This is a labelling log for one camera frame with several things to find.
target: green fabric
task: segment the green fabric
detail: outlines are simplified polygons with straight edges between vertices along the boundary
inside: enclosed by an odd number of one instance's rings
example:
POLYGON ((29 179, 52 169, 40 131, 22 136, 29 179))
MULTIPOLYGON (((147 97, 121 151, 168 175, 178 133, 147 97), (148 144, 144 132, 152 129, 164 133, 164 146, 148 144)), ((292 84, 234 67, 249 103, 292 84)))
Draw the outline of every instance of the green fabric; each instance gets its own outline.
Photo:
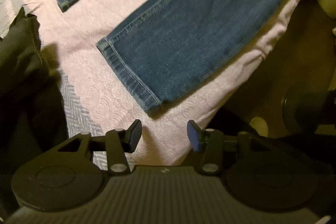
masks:
POLYGON ((63 99, 40 54, 39 23, 23 8, 0 41, 0 217, 17 208, 11 176, 68 137, 63 99))

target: blue denim jeans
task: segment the blue denim jeans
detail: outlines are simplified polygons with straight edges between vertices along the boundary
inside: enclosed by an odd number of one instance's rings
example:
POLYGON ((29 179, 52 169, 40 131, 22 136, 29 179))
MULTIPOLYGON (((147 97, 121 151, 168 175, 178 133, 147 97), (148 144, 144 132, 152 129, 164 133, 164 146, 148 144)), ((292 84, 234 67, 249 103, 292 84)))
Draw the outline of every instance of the blue denim jeans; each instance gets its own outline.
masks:
MULTIPOLYGON (((62 10, 76 0, 57 0, 62 10)), ((97 47, 145 110, 195 89, 236 55, 282 0, 148 0, 97 47)))

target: metal screw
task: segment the metal screw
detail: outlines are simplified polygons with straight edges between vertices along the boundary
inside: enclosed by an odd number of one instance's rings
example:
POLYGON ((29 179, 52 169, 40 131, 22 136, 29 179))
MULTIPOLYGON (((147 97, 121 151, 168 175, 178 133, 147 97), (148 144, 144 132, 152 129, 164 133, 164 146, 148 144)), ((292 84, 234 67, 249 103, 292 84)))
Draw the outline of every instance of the metal screw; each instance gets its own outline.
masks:
POLYGON ((218 171, 219 167, 217 164, 204 164, 202 166, 202 170, 204 172, 208 172, 208 173, 214 173, 216 171, 218 171))
POLYGON ((124 164, 113 164, 110 169, 113 171, 113 172, 116 172, 116 173, 121 173, 121 172, 124 172, 126 169, 127 169, 127 166, 124 165, 124 164))

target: wooden floor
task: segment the wooden floor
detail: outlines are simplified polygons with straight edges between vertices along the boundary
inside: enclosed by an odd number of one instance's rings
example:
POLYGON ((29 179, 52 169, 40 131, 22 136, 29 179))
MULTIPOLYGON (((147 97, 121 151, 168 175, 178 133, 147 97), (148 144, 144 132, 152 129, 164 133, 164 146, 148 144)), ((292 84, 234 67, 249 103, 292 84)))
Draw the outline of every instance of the wooden floor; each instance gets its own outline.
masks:
POLYGON ((282 100, 297 83, 313 91, 328 89, 336 67, 333 27, 336 21, 316 0, 301 0, 285 35, 226 107, 246 122, 255 116, 264 118, 270 137, 289 134, 282 119, 282 100))

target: dark object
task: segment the dark object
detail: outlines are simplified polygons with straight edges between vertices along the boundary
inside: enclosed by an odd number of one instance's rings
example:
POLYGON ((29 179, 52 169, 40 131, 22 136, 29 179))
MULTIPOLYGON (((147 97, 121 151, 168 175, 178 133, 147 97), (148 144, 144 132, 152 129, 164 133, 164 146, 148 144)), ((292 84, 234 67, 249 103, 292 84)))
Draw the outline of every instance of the dark object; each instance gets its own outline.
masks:
POLYGON ((336 91, 309 92, 304 85, 288 91, 283 121, 292 133, 314 133, 320 124, 336 124, 336 91))
POLYGON ((251 213, 260 223, 317 221, 307 209, 320 186, 310 160, 247 132, 187 128, 198 153, 181 166, 133 171, 123 151, 135 150, 139 120, 106 136, 76 135, 18 169, 12 188, 23 207, 8 223, 249 223, 251 213), (104 149, 108 171, 90 161, 104 149))
POLYGON ((62 96, 40 55, 36 16, 23 8, 0 42, 0 217, 18 209, 15 170, 68 137, 62 96))

